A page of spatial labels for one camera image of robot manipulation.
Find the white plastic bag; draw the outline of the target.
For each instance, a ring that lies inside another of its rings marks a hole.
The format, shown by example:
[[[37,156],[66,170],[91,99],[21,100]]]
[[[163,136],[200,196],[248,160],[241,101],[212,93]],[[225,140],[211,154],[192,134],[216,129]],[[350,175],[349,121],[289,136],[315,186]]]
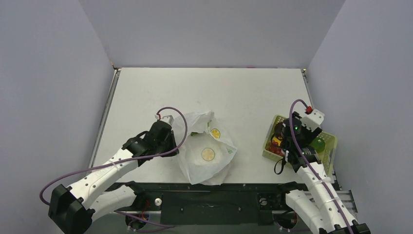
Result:
[[[221,185],[229,174],[238,148],[213,111],[192,112],[177,117],[173,124],[175,140],[180,143],[177,161],[190,184]]]

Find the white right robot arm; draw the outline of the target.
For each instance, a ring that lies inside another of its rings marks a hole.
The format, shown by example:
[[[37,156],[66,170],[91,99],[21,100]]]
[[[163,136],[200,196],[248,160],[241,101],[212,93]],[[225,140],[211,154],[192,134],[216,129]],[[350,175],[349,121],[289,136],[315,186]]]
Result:
[[[305,197],[303,189],[291,182],[275,194],[275,203],[281,208],[291,208],[314,234],[369,234],[367,224],[357,221],[335,191],[316,149],[311,146],[321,128],[307,121],[307,117],[293,113],[281,123],[281,151],[282,164],[291,165],[312,197]]]

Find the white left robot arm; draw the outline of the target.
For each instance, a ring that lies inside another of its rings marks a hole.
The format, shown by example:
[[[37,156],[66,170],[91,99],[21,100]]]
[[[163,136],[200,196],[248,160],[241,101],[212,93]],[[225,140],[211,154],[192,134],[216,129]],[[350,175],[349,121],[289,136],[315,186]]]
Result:
[[[157,120],[126,143],[101,167],[81,180],[52,191],[49,218],[65,234],[83,234],[100,217],[130,206],[134,210],[145,204],[143,190],[135,182],[127,182],[111,192],[106,190],[121,177],[154,157],[175,156],[179,152],[172,130],[173,117]]]

